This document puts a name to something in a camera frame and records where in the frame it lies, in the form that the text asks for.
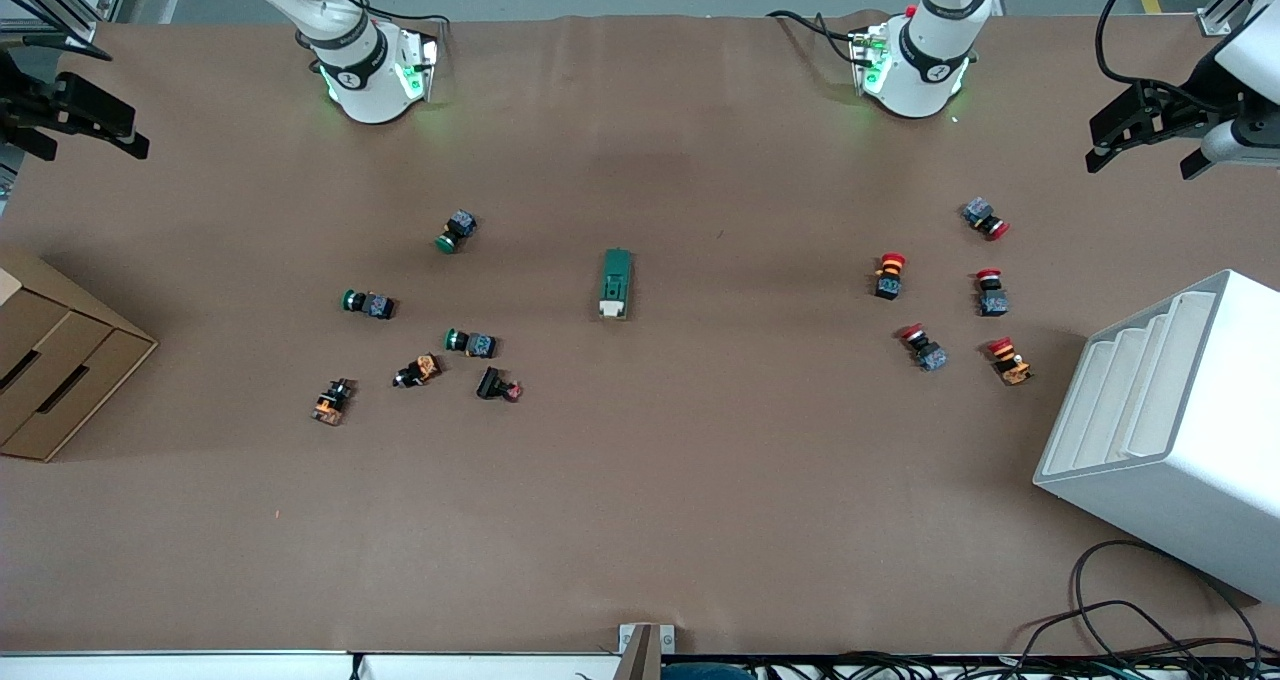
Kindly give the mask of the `brown cardboard drawer box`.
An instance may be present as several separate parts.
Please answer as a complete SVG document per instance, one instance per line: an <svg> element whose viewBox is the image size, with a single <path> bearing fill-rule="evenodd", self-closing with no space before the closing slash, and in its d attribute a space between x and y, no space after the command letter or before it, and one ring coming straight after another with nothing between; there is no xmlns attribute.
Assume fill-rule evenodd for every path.
<svg viewBox="0 0 1280 680"><path fill-rule="evenodd" d="M0 457L50 462L156 347L55 266L0 245Z"/></svg>

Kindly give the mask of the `white stepped storage rack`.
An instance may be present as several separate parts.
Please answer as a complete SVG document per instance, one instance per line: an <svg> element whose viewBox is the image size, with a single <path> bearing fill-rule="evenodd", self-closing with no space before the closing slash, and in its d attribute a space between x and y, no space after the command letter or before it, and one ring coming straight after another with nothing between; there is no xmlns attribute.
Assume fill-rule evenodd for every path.
<svg viewBox="0 0 1280 680"><path fill-rule="evenodd" d="M1280 291L1225 269L1089 336L1033 482L1280 604Z"/></svg>

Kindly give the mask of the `black selector switch orange block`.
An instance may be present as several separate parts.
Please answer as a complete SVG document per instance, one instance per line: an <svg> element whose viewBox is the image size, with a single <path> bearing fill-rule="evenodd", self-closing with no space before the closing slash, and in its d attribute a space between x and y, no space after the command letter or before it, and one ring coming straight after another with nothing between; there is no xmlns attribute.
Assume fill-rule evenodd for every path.
<svg viewBox="0 0 1280 680"><path fill-rule="evenodd" d="M310 417L329 428L339 428L346 420L348 405L355 394L355 382L348 378L330 380L317 396Z"/></svg>
<svg viewBox="0 0 1280 680"><path fill-rule="evenodd" d="M417 356L412 362L396 371L392 378L394 388L408 389L412 387L425 387L431 379L442 374L442 366L435 355L425 353Z"/></svg>

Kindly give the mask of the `grey metal bracket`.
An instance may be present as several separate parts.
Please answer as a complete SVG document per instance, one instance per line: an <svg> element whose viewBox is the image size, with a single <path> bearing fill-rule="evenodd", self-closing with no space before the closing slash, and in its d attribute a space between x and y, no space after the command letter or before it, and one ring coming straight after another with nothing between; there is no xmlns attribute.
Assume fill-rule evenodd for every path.
<svg viewBox="0 0 1280 680"><path fill-rule="evenodd" d="M612 680L662 680L663 658L676 652L673 624L618 626L620 662Z"/></svg>

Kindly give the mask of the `brown paper table cover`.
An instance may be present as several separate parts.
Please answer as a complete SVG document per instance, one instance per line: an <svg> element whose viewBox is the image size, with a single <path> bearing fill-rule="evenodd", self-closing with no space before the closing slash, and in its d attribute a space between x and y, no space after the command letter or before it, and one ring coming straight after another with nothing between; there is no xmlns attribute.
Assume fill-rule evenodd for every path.
<svg viewBox="0 0 1280 680"><path fill-rule="evenodd" d="M362 127L287 27L102 29L111 61L61 67L150 156L61 140L0 242L157 348L52 462L0 460L0 651L594 651L645 620L707 653L1012 649L1115 535L1032 482L1084 339L1225 266L1280 287L1280 172L1184 182L1184 141L1085 170L1117 91L1091 37L992 20L948 115L897 120L778 20L458 23L442 102ZM517 402L476 397L488 366Z"/></svg>

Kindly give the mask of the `black square push button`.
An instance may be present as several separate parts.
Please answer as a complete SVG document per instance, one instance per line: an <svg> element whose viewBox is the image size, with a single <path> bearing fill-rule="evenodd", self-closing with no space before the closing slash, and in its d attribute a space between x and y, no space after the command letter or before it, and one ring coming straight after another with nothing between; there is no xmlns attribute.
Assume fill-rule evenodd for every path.
<svg viewBox="0 0 1280 680"><path fill-rule="evenodd" d="M475 394L480 400L503 400L517 402L524 393L524 388L517 382L504 379L503 371L498 368L488 366L480 378Z"/></svg>

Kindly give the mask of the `green load switch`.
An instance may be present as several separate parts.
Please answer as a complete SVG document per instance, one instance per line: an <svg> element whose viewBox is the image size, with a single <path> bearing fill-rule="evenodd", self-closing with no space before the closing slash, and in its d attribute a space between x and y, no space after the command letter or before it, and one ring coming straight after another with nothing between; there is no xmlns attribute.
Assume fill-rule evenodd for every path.
<svg viewBox="0 0 1280 680"><path fill-rule="evenodd" d="M604 252L598 312L602 318L626 319L628 316L632 254L625 248Z"/></svg>

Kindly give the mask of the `white table edge rail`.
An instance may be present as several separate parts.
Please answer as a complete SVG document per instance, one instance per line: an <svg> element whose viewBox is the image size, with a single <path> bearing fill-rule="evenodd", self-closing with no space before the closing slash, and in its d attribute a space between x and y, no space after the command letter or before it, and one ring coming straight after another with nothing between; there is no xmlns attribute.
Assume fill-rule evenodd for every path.
<svg viewBox="0 0 1280 680"><path fill-rule="evenodd" d="M609 654L0 653L0 680L612 680Z"/></svg>

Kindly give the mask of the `teal object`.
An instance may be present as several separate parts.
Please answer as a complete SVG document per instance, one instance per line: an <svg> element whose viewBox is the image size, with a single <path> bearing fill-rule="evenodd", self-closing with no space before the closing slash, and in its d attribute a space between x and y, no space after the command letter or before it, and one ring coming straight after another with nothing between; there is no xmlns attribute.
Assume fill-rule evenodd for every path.
<svg viewBox="0 0 1280 680"><path fill-rule="evenodd" d="M660 680L758 680L748 668L719 662L687 662L667 665Z"/></svg>

